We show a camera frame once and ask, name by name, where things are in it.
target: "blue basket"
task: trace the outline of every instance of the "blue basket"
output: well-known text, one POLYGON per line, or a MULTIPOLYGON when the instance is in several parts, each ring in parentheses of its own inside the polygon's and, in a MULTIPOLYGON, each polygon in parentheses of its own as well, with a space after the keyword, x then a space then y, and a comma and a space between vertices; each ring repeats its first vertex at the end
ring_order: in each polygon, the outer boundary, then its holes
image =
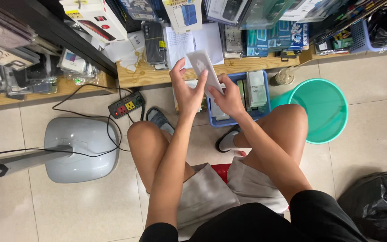
MULTIPOLYGON (((268 79, 267 79, 267 73, 262 70, 264 73, 264 84, 265 84, 265 92, 267 93, 267 102, 261 108, 261 111, 259 110, 252 110, 248 111, 249 115, 254 119, 258 120, 260 118, 265 117, 267 114, 271 112, 271 104, 270 104, 270 95, 268 93, 268 79)), ((238 80, 246 80, 247 79, 247 72, 240 72, 240 73, 234 73, 228 75, 231 81, 233 81, 235 84, 237 84, 238 80)), ((237 124, 233 118, 225 119, 225 120, 216 120, 216 117, 212 117, 212 113, 210 111, 210 98, 207 98, 207 105, 209 107, 209 119, 210 119, 210 125, 213 127, 223 127, 228 125, 234 125, 237 124)))
POLYGON ((352 33, 353 45, 350 47, 351 53, 358 53, 363 51, 385 51, 387 47, 374 48, 371 46, 370 37, 368 36, 367 21, 364 19, 350 26, 350 32, 352 33))

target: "red stool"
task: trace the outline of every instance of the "red stool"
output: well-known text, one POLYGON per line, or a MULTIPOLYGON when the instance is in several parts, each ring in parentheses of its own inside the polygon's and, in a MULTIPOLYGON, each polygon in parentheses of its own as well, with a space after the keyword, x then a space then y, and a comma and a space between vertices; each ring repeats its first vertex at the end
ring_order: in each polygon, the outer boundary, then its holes
POLYGON ((231 163, 229 164, 214 164, 212 165, 213 170, 215 170, 218 175, 222 178, 225 183, 228 183, 228 169, 231 163))

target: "electrical cable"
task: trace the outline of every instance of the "electrical cable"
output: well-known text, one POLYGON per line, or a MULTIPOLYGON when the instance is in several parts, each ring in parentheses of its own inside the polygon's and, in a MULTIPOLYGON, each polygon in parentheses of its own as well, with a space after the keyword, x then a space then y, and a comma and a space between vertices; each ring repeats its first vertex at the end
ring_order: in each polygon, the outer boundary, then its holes
MULTIPOLYGON (((87 154, 83 154, 83 153, 78 153, 78 152, 74 152, 74 151, 61 151, 61 150, 52 150, 52 149, 40 149, 40 148, 28 148, 28 149, 14 149, 14 150, 8 150, 8 151, 0 151, 0 154, 4 154, 4 153, 10 153, 10 152, 16 152, 16 151, 26 151, 26 150, 43 150, 43 151, 54 151, 54 152, 61 152, 61 153, 72 153, 72 154, 78 154, 78 155, 84 155, 84 156, 88 156, 88 157, 98 157, 98 156, 102 156, 102 155, 105 155, 105 154, 108 154, 112 151, 115 151, 116 149, 120 149, 120 150, 123 150, 123 151, 130 151, 130 150, 125 150, 125 149, 122 149, 120 147, 121 143, 122 143, 122 132, 120 130, 120 127, 119 125, 117 125, 117 123, 111 118, 111 115, 109 115, 108 117, 106 116, 90 116, 90 115, 84 115, 84 114, 80 114, 80 113, 77 113, 77 112, 74 112, 74 111, 70 111, 70 110, 64 110, 64 109, 58 109, 56 108, 57 106, 61 105, 62 103, 64 103, 65 101, 67 101, 68 99, 70 99, 72 96, 74 96, 74 94, 76 94, 80 89, 82 89, 84 86, 96 86, 96 87, 101 87, 101 88, 104 88, 104 89, 118 89, 119 90, 119 97, 120 99, 122 100, 122 95, 121 95, 121 90, 125 90, 125 91, 128 91, 129 93, 133 93, 131 90, 128 90, 128 89, 125 89, 125 88, 121 88, 121 87, 106 87, 106 86, 100 86, 100 85, 95 85, 95 84, 84 84, 82 86, 80 86, 77 90, 75 90, 70 96, 66 97, 64 100, 62 100, 61 102, 57 103, 56 105, 54 105, 52 107, 53 110, 57 110, 57 111, 63 111, 63 112, 69 112, 69 113, 73 113, 73 114, 76 114, 76 115, 80 115, 80 116, 83 116, 83 117, 87 117, 87 118, 107 118, 107 135, 108 135, 108 138, 111 140, 111 142, 113 142, 113 144, 116 146, 114 149, 110 150, 110 151, 107 151, 103 154, 100 154, 100 155, 97 155, 97 156, 90 156, 90 155, 87 155, 87 154), (119 144, 116 144, 116 142, 110 137, 110 134, 108 132, 108 126, 110 124, 110 120, 117 126, 117 129, 119 130, 119 134, 120 134, 120 140, 119 140, 119 144)), ((144 105, 145 105, 145 102, 142 101, 142 114, 141 114, 141 120, 143 120, 144 118, 144 105)), ((134 123, 134 121, 132 120, 131 116, 129 115, 128 113, 128 117, 129 119, 132 121, 132 123, 134 123)))

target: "teal bucket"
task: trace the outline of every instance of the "teal bucket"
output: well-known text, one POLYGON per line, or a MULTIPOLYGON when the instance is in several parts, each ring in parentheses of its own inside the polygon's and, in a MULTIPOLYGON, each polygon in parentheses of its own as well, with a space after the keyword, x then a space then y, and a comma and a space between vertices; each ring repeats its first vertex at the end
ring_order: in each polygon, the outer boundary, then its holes
POLYGON ((273 98, 271 109, 289 103, 301 105, 307 113, 308 143, 328 143, 340 135, 346 126, 346 97, 329 80, 314 78, 303 81, 294 89, 273 98))

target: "red outlet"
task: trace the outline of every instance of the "red outlet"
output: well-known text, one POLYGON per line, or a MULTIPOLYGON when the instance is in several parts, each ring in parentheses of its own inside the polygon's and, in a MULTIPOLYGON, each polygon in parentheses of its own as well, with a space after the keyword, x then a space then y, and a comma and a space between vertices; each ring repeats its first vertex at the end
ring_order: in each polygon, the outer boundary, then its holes
POLYGON ((120 106, 117 108, 117 112, 122 115, 122 114, 126 113, 127 110, 126 110, 125 106, 120 106))

